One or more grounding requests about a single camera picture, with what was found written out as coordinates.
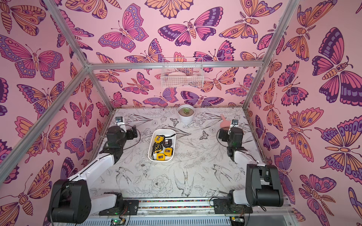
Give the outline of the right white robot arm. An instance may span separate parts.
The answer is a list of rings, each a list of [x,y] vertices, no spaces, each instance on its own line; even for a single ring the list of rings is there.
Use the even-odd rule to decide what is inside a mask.
[[[251,213],[254,206],[262,210],[282,207],[284,196],[277,168],[258,161],[242,146],[243,130],[239,127],[222,127],[217,132],[217,138],[227,143],[227,155],[245,172],[244,187],[229,191],[225,208],[230,213]]]

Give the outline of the white storage box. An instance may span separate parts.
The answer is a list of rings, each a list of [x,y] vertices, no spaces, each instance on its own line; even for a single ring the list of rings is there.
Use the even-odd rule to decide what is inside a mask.
[[[153,132],[148,158],[152,162],[170,162],[175,154],[176,132],[171,129],[157,129]]]

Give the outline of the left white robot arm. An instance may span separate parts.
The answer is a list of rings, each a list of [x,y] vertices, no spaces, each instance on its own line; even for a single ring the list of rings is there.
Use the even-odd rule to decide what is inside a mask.
[[[136,126],[109,127],[107,141],[98,156],[80,172],[54,184],[47,212],[50,225],[71,223],[77,226],[92,214],[126,213],[127,206],[121,193],[110,192],[91,197],[90,187],[120,160],[126,149],[126,141],[139,137]]]

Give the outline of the black round tape measure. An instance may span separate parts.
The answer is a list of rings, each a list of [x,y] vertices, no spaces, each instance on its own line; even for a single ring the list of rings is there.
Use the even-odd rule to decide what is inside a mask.
[[[172,139],[165,139],[163,141],[164,148],[171,148],[173,145]]]

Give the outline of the yellow tape measure with clip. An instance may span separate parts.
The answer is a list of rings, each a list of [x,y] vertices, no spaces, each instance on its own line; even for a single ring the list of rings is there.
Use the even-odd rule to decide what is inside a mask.
[[[163,152],[165,156],[171,157],[173,155],[173,148],[172,147],[165,148]]]

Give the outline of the small yellow tape measure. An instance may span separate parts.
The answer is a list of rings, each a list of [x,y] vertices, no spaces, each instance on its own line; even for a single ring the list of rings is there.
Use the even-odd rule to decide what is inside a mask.
[[[156,160],[157,161],[164,161],[166,159],[166,156],[163,153],[158,153],[156,155]]]

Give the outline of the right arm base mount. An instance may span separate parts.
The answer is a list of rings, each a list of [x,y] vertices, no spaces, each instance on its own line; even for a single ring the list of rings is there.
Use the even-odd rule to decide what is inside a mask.
[[[226,197],[212,197],[209,204],[214,208],[215,214],[249,214],[253,213],[245,189],[230,190]]]

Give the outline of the yellow tape measure round label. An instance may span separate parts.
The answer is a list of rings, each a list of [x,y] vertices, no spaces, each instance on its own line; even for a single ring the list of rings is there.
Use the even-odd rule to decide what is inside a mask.
[[[163,143],[164,140],[165,140],[165,136],[163,136],[163,135],[157,135],[155,137],[155,143],[157,143],[157,144]]]

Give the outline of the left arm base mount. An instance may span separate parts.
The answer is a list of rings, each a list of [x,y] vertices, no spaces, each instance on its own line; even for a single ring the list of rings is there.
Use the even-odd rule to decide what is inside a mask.
[[[105,210],[99,212],[100,216],[121,216],[121,215],[137,215],[139,208],[139,200],[127,200],[123,198],[121,193],[106,193],[106,195],[115,195],[115,204]]]

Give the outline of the black yellow tape measure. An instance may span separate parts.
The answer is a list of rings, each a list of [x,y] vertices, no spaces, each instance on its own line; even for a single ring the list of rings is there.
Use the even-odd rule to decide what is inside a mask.
[[[162,144],[157,144],[157,143],[155,143],[155,144],[153,145],[152,154],[154,154],[154,153],[160,153],[160,152],[162,152],[162,151],[163,151],[163,146],[162,146]]]

